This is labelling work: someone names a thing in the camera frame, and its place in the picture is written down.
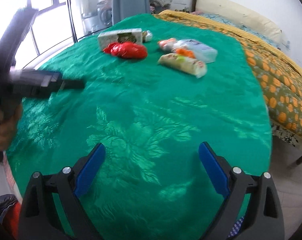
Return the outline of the person's left hand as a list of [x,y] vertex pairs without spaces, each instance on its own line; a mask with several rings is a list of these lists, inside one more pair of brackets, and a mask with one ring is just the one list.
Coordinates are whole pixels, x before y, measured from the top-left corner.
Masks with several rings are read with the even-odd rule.
[[17,124],[23,113],[23,105],[20,103],[14,115],[4,120],[4,114],[0,110],[0,151],[8,149],[17,130]]

